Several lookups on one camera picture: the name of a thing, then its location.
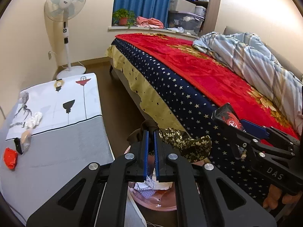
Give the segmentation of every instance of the red blanket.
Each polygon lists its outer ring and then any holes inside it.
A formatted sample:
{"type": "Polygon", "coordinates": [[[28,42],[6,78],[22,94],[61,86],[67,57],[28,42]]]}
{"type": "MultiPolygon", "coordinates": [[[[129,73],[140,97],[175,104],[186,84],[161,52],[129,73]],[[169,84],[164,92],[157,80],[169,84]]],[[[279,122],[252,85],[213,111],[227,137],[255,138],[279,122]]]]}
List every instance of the red blanket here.
{"type": "Polygon", "coordinates": [[[192,41],[162,34],[116,36],[155,57],[218,106],[229,102],[240,119],[273,126],[298,138],[286,118],[266,97],[218,61],[192,47],[192,41]]]}

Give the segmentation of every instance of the white pedestal fan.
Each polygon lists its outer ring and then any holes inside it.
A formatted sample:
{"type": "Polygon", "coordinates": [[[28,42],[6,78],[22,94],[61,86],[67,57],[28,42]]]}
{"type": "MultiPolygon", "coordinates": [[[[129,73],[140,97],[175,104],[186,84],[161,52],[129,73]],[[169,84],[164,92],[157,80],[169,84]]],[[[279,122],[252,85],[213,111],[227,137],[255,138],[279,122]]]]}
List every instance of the white pedestal fan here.
{"type": "Polygon", "coordinates": [[[48,18],[56,22],[63,22],[63,38],[67,56],[68,68],[57,75],[57,79],[63,79],[70,76],[85,73],[84,66],[71,66],[69,55],[69,28],[68,20],[80,13],[86,0],[46,0],[44,11],[48,18]]]}

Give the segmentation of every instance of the window sill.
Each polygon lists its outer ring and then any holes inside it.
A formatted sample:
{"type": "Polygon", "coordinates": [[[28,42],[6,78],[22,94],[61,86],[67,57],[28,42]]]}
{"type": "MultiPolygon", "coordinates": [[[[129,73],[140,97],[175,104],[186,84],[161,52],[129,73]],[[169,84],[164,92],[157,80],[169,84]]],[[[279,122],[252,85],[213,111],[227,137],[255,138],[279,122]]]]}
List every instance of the window sill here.
{"type": "Polygon", "coordinates": [[[146,28],[146,27],[137,27],[137,26],[109,26],[108,30],[148,30],[148,31],[159,31],[159,32],[165,32],[165,33],[171,33],[171,34],[178,34],[182,35],[184,37],[189,37],[189,38],[199,38],[194,35],[189,35],[185,33],[180,33],[176,31],[170,31],[166,29],[152,29],[152,28],[146,28]]]}

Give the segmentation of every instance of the metal bolt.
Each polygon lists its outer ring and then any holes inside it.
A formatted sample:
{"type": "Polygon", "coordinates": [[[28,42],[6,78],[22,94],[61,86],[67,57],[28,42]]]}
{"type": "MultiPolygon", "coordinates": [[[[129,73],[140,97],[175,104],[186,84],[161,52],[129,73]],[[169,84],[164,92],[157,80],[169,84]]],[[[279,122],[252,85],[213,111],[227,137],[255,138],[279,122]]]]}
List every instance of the metal bolt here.
{"type": "Polygon", "coordinates": [[[176,154],[169,154],[169,159],[177,159],[178,155],[176,154]]]}
{"type": "Polygon", "coordinates": [[[90,169],[90,170],[96,170],[97,168],[98,168],[98,164],[97,163],[91,163],[89,166],[88,166],[88,168],[90,169]]]}
{"type": "Polygon", "coordinates": [[[207,164],[205,164],[204,168],[208,171],[211,171],[214,169],[214,165],[211,163],[207,163],[207,164]]]}
{"type": "Polygon", "coordinates": [[[133,159],[134,158],[134,154],[133,153],[127,153],[124,157],[126,159],[133,159]]]}

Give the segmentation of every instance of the yellow fabric with stars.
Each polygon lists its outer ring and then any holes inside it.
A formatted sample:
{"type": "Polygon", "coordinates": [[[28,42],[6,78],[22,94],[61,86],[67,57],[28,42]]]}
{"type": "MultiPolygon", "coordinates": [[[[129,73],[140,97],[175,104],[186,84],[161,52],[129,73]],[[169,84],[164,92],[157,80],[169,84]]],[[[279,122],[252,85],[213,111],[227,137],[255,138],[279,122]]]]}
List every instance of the yellow fabric with stars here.
{"type": "Polygon", "coordinates": [[[166,129],[170,127],[185,131],[151,84],[116,48],[115,45],[111,45],[107,49],[106,56],[113,59],[114,68],[123,72],[124,76],[128,80],[130,89],[137,93],[141,98],[141,109],[156,121],[159,128],[166,129]]]}

